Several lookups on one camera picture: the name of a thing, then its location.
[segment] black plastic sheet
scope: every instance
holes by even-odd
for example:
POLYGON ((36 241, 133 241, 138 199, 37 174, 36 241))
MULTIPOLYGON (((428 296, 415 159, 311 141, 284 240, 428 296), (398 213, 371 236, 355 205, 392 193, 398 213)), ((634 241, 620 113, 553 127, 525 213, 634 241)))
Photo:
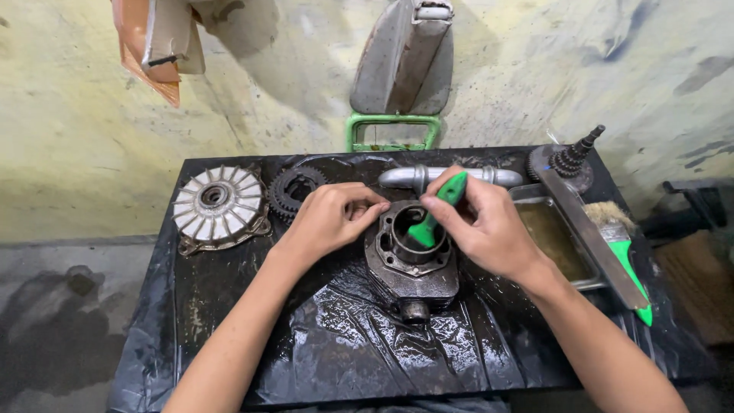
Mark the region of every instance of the black plastic sheet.
MULTIPOLYGON (((179 186, 205 168, 262 169, 268 184, 283 169, 308 165, 331 182, 362 181, 392 201, 412 190, 377 185, 389 168, 493 165, 521 172, 532 147, 464 148, 292 157, 188 159, 179 186)), ((596 153, 587 203, 626 208, 596 153)), ((116 412, 155 412, 180 375, 247 288, 267 251, 285 232, 274 214, 273 235, 225 251, 183 257, 167 211, 109 399, 116 412)), ((652 251, 633 237, 631 259, 653 303, 653 327, 625 310, 609 289, 587 298, 609 316, 672 379, 708 377, 712 361, 698 340, 672 318, 670 299, 652 251)), ((459 295, 428 326, 405 326, 371 291, 363 241, 314 265, 292 292, 275 326, 245 410, 335 402, 388 403, 386 398, 476 395, 511 389, 578 387, 578 379, 548 325, 520 288, 459 256, 459 295)))

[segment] brush bristles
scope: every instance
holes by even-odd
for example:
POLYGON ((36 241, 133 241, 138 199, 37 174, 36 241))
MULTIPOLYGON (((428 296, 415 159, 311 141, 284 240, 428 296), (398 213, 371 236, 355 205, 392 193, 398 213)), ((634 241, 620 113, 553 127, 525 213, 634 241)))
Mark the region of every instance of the brush bristles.
POLYGON ((630 217, 612 201, 584 205, 584 211, 592 222, 599 227, 612 223, 621 223, 630 234, 637 228, 630 217))

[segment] green stand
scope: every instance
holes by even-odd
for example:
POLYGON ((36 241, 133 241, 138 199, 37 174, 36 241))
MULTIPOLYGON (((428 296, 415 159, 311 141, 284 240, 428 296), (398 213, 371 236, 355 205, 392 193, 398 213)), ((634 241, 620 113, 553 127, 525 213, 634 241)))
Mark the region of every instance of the green stand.
POLYGON ((361 113, 352 113, 346 120, 346 151, 347 152, 364 152, 364 151, 422 151, 424 149, 433 148, 433 141, 438 136, 441 129, 441 119, 437 115, 363 115, 361 113), (386 123, 408 123, 413 125, 426 125, 428 132, 423 138, 422 143, 405 143, 390 145, 368 145, 366 143, 356 143, 357 128, 360 125, 375 125, 386 123))

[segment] fingernail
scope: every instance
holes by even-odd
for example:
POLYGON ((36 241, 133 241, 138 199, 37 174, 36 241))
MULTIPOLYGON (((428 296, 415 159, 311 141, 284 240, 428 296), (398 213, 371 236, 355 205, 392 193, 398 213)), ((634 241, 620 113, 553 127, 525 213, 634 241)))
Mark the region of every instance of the fingernail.
POLYGON ((422 196, 421 202, 426 208, 432 208, 436 204, 436 198, 432 196, 422 196))

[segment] wall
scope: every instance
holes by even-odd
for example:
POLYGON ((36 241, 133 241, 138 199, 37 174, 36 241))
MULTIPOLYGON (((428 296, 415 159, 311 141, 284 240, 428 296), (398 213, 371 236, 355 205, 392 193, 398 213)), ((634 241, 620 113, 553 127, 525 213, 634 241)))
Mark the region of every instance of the wall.
MULTIPOLYGON (((188 157, 343 151, 386 1, 244 0, 201 29, 180 109, 119 64, 104 0, 0 3, 0 241, 158 231, 188 157)), ((734 2, 456 0, 441 147, 583 136, 638 216, 664 179, 734 172, 734 2)))

